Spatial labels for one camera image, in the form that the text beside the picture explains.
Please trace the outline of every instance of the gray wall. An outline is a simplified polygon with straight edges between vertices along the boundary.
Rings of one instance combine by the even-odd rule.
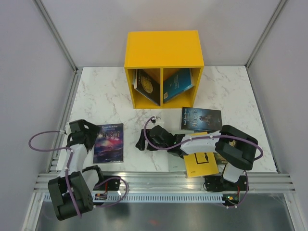
[[[249,69],[278,164],[291,174],[306,217],[307,12],[307,0],[289,1]]]
[[[0,3],[0,224],[21,230],[38,172],[48,154],[31,135],[57,128],[73,71],[32,0]],[[50,147],[53,136],[35,145]]]
[[[127,33],[199,30],[206,65],[244,65],[279,0],[43,0],[78,66],[123,66]]]

